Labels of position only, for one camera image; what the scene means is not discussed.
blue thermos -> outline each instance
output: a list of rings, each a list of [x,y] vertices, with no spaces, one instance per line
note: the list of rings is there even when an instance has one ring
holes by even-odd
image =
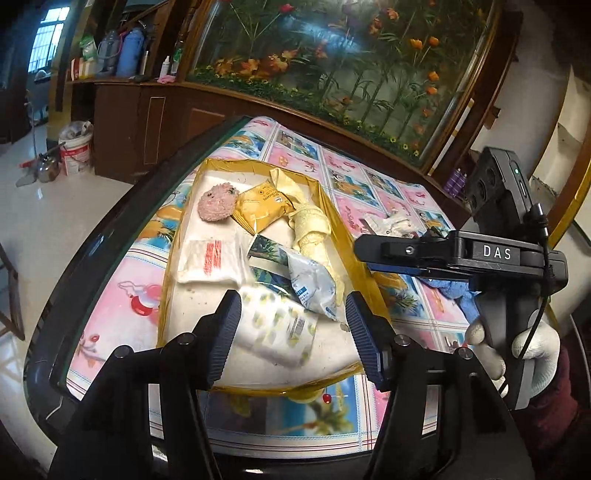
[[[144,33],[141,28],[135,27],[123,41],[117,64],[118,77],[132,77],[136,74],[143,44]]]

white packet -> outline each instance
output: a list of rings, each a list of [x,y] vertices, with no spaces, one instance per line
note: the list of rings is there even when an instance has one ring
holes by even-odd
[[[402,237],[417,230],[409,218],[396,211],[393,211],[392,215],[387,218],[366,213],[363,219],[376,235]]]
[[[179,283],[230,281],[240,287],[252,279],[246,255],[237,239],[191,240],[184,247],[187,260],[179,265]]]
[[[234,342],[284,367],[301,367],[310,358],[318,315],[263,286],[243,286],[240,323]]]
[[[295,250],[281,249],[287,255],[291,286],[301,304],[312,312],[336,320],[336,285],[326,267]]]

pink knitted ball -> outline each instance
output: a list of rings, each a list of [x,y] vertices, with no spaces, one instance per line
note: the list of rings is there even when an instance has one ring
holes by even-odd
[[[228,218],[234,212],[238,193],[238,190],[228,182],[215,185],[199,199],[197,204],[199,216],[206,222]]]

white bottle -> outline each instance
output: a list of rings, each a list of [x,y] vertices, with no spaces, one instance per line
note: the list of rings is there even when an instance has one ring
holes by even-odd
[[[160,76],[158,78],[162,78],[165,75],[168,75],[168,68],[170,67],[170,55],[166,57],[166,60],[162,62],[162,68],[160,68]]]

barcode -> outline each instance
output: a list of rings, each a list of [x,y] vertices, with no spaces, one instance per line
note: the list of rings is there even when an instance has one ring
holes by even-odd
[[[300,337],[301,331],[304,329],[305,322],[306,321],[302,317],[298,317],[291,327],[290,339]]]

